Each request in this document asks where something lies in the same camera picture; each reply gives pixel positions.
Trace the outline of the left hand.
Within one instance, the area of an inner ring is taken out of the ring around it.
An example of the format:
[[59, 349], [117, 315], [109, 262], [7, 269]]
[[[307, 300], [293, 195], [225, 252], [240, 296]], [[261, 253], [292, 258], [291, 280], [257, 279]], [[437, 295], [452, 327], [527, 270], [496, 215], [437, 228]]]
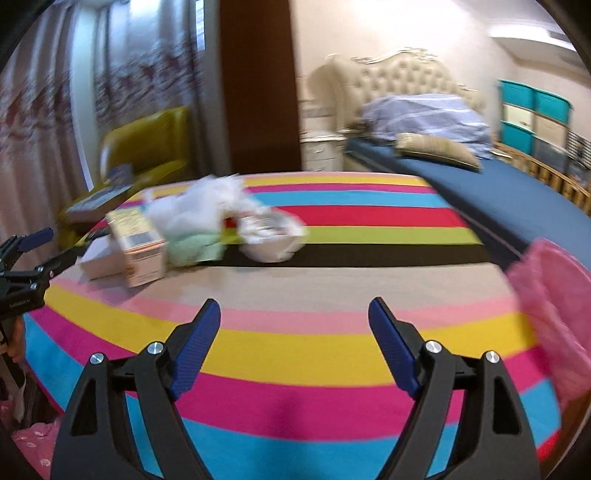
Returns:
[[7, 343], [7, 354], [13, 362], [21, 363], [25, 357], [25, 351], [25, 323], [22, 317], [17, 317]]

